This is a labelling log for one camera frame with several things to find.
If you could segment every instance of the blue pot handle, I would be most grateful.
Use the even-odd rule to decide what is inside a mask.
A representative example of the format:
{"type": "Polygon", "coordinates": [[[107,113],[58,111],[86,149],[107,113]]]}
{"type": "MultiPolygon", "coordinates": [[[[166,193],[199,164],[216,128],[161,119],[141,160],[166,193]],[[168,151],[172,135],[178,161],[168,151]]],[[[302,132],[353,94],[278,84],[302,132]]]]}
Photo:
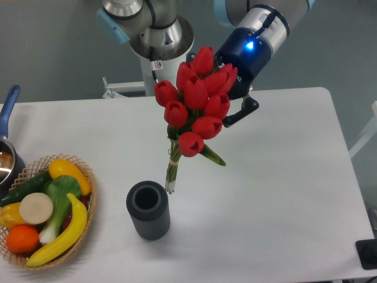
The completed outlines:
{"type": "Polygon", "coordinates": [[[9,90],[8,96],[4,102],[4,106],[0,112],[0,137],[8,137],[8,122],[11,116],[14,104],[16,104],[21,87],[13,85],[9,90]]]}

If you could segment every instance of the saucepan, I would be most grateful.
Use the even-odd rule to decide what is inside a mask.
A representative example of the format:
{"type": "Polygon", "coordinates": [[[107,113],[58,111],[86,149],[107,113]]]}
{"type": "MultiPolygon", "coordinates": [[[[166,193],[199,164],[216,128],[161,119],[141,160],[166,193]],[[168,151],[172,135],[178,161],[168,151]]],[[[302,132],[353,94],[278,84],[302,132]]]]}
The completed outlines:
{"type": "Polygon", "coordinates": [[[0,112],[0,199],[12,186],[18,174],[25,167],[24,161],[8,141],[8,122],[21,88],[13,85],[0,112]]]}

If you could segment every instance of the wicker basket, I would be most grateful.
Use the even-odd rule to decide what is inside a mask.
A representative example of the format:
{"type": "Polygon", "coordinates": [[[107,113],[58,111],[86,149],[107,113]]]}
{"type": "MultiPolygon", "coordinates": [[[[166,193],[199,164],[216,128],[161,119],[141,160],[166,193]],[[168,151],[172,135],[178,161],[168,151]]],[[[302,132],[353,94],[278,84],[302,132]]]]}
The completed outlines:
{"type": "Polygon", "coordinates": [[[93,213],[95,210],[95,205],[97,202],[97,184],[95,181],[94,174],[92,172],[92,169],[83,162],[81,159],[77,158],[76,156],[68,156],[61,154],[59,156],[53,155],[53,156],[47,156],[45,158],[41,158],[39,161],[34,161],[33,164],[29,165],[29,167],[25,168],[21,174],[18,175],[18,179],[14,181],[14,184],[12,185],[11,189],[14,189],[17,187],[20,183],[25,182],[26,180],[42,173],[43,171],[46,171],[48,168],[48,165],[57,158],[62,158],[69,160],[73,162],[73,164],[76,164],[80,170],[86,175],[86,177],[89,180],[89,183],[91,185],[91,194],[90,194],[90,201],[89,201],[89,210],[88,210],[88,223],[87,226],[85,227],[84,232],[80,236],[80,238],[76,241],[76,243],[70,247],[65,253],[63,253],[61,256],[56,258],[53,261],[47,262],[46,264],[37,266],[37,267],[28,267],[26,265],[26,262],[28,260],[27,257],[22,257],[20,255],[15,255],[11,253],[8,248],[5,245],[6,242],[6,236],[9,233],[9,229],[6,227],[3,227],[0,225],[0,254],[3,255],[3,257],[13,265],[16,265],[18,267],[21,267],[26,270],[42,270],[42,269],[47,269],[53,266],[57,266],[64,262],[69,256],[71,256],[77,248],[81,245],[82,241],[84,240],[86,234],[88,233],[88,229],[90,227],[90,224],[92,222],[92,217],[93,213]]]}

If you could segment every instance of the vase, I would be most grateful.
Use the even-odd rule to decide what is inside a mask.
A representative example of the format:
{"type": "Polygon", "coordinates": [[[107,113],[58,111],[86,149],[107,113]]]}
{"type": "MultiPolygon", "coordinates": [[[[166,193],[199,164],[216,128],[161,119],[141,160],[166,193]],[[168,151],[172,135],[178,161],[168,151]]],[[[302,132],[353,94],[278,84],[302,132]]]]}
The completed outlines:
{"type": "Polygon", "coordinates": [[[143,181],[131,188],[126,199],[127,210],[137,233],[146,240],[157,240],[170,227],[168,196],[162,185],[143,181]]]}

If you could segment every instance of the tulip bouquet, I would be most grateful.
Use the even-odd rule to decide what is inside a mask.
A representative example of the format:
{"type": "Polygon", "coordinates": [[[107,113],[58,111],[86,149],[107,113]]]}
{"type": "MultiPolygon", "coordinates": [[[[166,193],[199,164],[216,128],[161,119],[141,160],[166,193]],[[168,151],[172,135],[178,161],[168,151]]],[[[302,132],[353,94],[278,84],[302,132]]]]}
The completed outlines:
{"type": "Polygon", "coordinates": [[[178,162],[181,156],[200,153],[213,162],[225,166],[204,140],[217,136],[222,119],[230,107],[227,93],[237,77],[232,64],[214,67],[213,49],[202,47],[192,62],[180,64],[177,88],[167,80],[154,86],[156,100],[165,107],[167,135],[171,141],[170,161],[166,172],[165,189],[174,191],[178,162]]]}

